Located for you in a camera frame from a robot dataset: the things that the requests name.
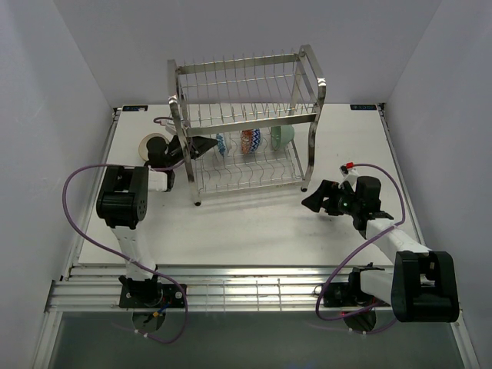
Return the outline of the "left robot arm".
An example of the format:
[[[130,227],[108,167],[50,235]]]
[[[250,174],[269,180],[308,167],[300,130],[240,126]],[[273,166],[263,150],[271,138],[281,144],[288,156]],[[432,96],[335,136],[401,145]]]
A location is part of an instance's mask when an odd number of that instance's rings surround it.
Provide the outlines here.
[[[169,192],[175,184],[175,169],[184,163],[184,154],[177,135],[171,140],[151,134],[141,143],[144,164],[125,167],[109,165],[96,201],[97,216],[110,228],[118,241],[118,255],[125,260],[126,272],[118,278],[123,288],[122,307],[128,302],[139,307],[154,307],[170,301],[156,275],[154,262],[143,228],[148,211],[148,194]]]

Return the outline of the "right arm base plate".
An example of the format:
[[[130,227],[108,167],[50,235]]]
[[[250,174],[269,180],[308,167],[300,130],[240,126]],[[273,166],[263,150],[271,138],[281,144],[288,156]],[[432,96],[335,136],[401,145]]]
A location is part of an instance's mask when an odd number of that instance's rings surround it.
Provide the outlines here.
[[[372,304],[387,306],[380,299],[361,291],[360,274],[362,271],[369,270],[383,271],[384,269],[375,267],[372,262],[363,267],[353,267],[348,275],[348,281],[330,283],[327,291],[322,294],[321,305],[325,308],[365,308]],[[342,320],[348,328],[360,333],[373,334],[376,331],[375,307],[354,316],[347,317],[347,314],[347,311],[341,312]]]

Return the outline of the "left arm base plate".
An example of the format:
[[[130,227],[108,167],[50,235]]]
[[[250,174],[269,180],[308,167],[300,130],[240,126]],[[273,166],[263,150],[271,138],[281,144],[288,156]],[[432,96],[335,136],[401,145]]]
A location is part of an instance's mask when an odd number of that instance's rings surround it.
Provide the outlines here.
[[[184,308],[184,293],[175,284],[160,282],[154,291],[134,292],[122,286],[118,306],[125,309]]]

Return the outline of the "blue patterned white bowl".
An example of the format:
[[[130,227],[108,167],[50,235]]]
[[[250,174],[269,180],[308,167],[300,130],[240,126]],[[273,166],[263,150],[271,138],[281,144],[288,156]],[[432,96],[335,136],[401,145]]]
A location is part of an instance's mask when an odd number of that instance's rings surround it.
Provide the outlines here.
[[[226,158],[232,149],[230,134],[228,132],[217,133],[215,135],[215,140],[218,142],[217,144],[218,155],[222,158]]]

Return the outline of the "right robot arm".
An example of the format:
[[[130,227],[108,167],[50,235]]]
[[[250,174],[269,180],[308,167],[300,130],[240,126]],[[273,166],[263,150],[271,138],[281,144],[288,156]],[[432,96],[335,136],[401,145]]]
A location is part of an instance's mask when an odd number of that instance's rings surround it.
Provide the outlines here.
[[[390,270],[369,264],[355,267],[346,283],[322,289],[327,307],[391,306],[400,322],[455,322],[460,314],[454,261],[446,251],[432,251],[402,231],[381,209],[381,182],[371,176],[337,183],[324,180],[301,203],[313,212],[349,215],[365,241],[391,260]]]

